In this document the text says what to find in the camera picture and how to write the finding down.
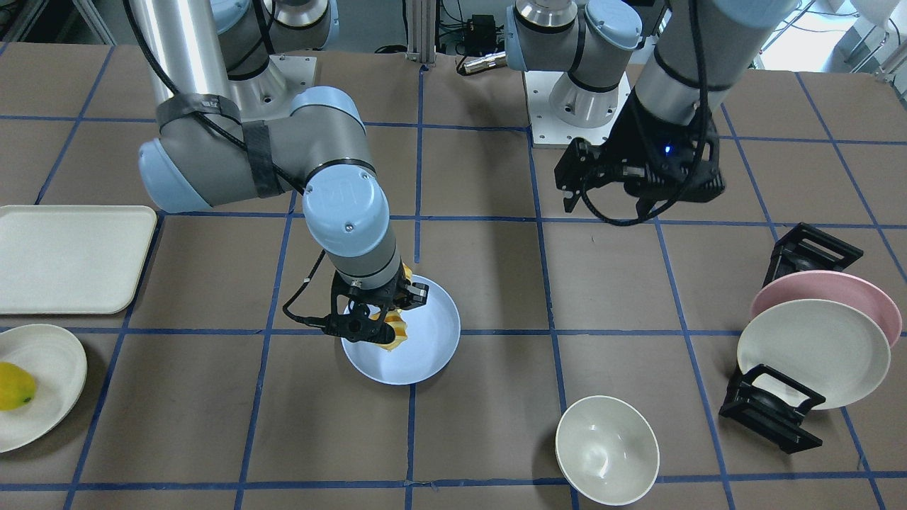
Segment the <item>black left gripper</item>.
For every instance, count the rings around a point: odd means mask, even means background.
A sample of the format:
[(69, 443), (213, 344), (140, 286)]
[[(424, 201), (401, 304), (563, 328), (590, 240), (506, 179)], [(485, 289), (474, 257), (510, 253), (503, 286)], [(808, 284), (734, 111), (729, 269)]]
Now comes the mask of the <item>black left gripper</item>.
[(649, 113), (631, 93), (605, 142), (593, 145), (578, 137), (555, 166), (555, 185), (565, 194), (565, 212), (577, 205), (584, 183), (587, 188), (622, 183), (626, 193), (638, 199), (638, 213), (669, 200), (694, 161), (702, 122), (706, 123), (705, 152), (680, 200), (716, 199), (726, 190), (726, 181), (719, 170), (719, 136), (711, 114), (694, 114), (689, 122), (674, 125)]

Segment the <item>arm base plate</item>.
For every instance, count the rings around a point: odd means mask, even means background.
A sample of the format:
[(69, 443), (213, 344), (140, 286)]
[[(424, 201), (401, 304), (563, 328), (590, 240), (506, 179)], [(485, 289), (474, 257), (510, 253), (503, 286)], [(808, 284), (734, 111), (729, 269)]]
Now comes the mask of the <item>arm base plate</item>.
[(615, 89), (596, 93), (574, 84), (567, 72), (530, 71), (524, 88), (534, 144), (542, 148), (565, 148), (576, 138), (603, 143), (631, 93), (626, 74)]
[(256, 76), (230, 78), (231, 100), (243, 122), (285, 118), (291, 114), (291, 101), (315, 85), (315, 78), (315, 56), (272, 55)]

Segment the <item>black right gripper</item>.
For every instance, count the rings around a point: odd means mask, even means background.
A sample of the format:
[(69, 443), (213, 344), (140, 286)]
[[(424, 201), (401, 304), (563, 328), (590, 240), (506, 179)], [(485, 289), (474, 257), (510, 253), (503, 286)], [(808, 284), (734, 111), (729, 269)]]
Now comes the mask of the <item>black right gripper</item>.
[(331, 311), (324, 317), (322, 332), (349, 342), (389, 344), (394, 330), (383, 320), (390, 310), (418, 309), (427, 304), (429, 286), (398, 273), (377, 288), (353, 286), (334, 274), (331, 284)]

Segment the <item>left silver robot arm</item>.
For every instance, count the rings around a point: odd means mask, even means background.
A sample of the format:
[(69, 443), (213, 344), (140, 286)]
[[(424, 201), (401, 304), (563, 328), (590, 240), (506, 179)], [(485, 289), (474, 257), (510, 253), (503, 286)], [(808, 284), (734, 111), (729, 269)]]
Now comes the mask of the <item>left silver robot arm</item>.
[[(554, 169), (563, 209), (580, 202), (603, 222), (590, 191), (621, 183), (645, 222), (678, 201), (707, 203), (726, 190), (713, 113), (794, 1), (670, 1), (670, 19), (609, 135), (574, 137)], [(643, 23), (623, 1), (517, 1), (505, 23), (508, 67), (557, 72), (550, 99), (564, 123), (600, 123), (619, 96)]]

